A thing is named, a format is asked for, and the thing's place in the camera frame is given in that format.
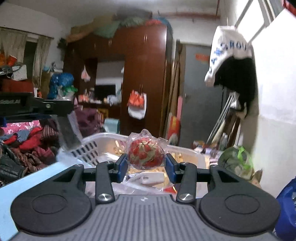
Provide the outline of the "red ball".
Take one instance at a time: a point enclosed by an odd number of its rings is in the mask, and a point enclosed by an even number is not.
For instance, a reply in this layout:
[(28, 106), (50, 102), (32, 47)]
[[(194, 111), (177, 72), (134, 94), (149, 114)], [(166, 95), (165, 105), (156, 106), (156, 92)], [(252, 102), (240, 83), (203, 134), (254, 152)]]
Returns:
[(126, 141), (127, 162), (137, 170), (165, 166), (167, 146), (166, 139), (156, 138), (146, 129), (131, 133)]

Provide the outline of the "white hanging shirt blue letters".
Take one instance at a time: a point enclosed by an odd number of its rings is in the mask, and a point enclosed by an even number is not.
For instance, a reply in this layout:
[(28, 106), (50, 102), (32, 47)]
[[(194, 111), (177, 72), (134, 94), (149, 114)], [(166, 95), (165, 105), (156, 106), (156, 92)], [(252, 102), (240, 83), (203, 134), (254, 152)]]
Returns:
[(251, 47), (234, 26), (218, 26), (212, 40), (209, 70), (205, 75), (207, 87), (213, 87), (215, 74), (225, 60), (251, 58)]

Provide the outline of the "black hanging garment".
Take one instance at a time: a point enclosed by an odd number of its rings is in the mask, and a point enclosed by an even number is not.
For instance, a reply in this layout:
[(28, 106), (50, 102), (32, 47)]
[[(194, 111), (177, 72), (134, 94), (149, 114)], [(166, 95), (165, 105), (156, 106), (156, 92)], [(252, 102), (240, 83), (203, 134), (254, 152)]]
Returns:
[(238, 94), (240, 112), (248, 114), (255, 98), (256, 70), (252, 58), (236, 59), (233, 56), (224, 60), (214, 71), (215, 85), (226, 87)]

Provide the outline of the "clear plastic bag packet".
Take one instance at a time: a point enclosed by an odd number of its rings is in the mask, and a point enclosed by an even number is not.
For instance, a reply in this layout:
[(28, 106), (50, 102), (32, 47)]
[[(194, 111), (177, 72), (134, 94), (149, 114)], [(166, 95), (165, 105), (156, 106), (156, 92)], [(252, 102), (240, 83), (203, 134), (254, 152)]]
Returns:
[(70, 151), (82, 145), (82, 135), (79, 130), (75, 111), (65, 116), (53, 115), (53, 120), (57, 124), (59, 143), (62, 149)]

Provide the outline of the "grey metal door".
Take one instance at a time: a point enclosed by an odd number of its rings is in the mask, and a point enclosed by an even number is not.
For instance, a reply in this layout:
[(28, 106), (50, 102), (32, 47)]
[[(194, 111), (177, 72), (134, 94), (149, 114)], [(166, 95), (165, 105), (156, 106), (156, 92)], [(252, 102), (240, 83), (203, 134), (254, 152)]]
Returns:
[(179, 146), (191, 148), (194, 141), (207, 141), (223, 107), (222, 87), (207, 87), (211, 48), (183, 44), (183, 106)]

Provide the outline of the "dark red wooden wardrobe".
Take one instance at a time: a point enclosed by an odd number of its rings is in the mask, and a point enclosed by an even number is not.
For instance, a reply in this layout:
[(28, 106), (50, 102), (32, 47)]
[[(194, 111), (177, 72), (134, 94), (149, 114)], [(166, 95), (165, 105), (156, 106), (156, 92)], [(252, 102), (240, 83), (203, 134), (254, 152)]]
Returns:
[[(168, 104), (172, 40), (163, 24), (121, 28), (112, 39), (89, 34), (67, 44), (63, 70), (74, 76), (74, 86), (78, 94), (83, 94), (95, 86), (99, 62), (124, 61), (120, 132), (128, 136), (145, 128), (161, 137)], [(127, 102), (133, 90), (147, 95), (142, 120), (128, 114)]]

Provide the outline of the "green plastic bag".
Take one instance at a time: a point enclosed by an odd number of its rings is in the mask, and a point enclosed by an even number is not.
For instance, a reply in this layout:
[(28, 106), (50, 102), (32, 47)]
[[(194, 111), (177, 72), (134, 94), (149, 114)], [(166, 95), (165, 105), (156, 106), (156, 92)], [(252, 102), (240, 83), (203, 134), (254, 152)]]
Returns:
[(250, 154), (244, 147), (229, 147), (219, 157), (218, 165), (245, 180), (250, 180), (253, 163)]

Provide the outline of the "orange white hanging bag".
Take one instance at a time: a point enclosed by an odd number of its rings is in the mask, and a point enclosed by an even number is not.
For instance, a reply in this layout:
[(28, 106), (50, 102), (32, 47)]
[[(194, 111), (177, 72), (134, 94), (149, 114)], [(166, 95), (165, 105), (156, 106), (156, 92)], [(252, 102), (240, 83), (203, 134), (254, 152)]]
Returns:
[(129, 96), (127, 107), (130, 117), (137, 120), (144, 119), (147, 110), (147, 94), (133, 90)]

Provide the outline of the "pile of dark clothes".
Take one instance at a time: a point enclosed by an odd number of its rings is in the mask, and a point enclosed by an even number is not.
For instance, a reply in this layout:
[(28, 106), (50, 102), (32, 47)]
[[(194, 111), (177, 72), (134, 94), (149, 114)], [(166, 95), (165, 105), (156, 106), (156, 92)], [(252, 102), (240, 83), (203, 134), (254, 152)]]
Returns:
[[(93, 108), (76, 109), (82, 137), (103, 132), (103, 114)], [(1, 127), (1, 186), (56, 162), (61, 148), (53, 118), (8, 123)]]

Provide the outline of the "blue fabric bag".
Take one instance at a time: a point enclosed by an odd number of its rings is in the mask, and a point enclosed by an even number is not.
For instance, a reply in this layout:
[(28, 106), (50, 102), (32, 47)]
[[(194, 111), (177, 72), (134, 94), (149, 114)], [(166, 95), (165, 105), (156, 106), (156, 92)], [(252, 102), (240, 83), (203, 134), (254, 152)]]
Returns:
[(276, 198), (280, 204), (280, 217), (275, 226), (276, 235), (282, 240), (295, 240), (295, 178)]

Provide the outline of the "translucent white plastic basket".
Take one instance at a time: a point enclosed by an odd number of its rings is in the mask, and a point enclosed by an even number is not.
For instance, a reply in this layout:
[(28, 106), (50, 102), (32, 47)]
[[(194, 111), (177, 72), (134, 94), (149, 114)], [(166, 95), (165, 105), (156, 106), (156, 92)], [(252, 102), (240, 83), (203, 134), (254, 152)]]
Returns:
[[(69, 166), (83, 164), (85, 168), (95, 167), (104, 161), (115, 162), (125, 152), (126, 140), (127, 136), (115, 133), (97, 133), (84, 138), (82, 145), (76, 149), (60, 149), (56, 159)], [(208, 159), (194, 150), (167, 145), (165, 151), (178, 163), (189, 162), (204, 169), (209, 167)], [(164, 167), (144, 172), (129, 168), (123, 182), (113, 183), (112, 187), (116, 195), (177, 194), (176, 187), (169, 181)]]

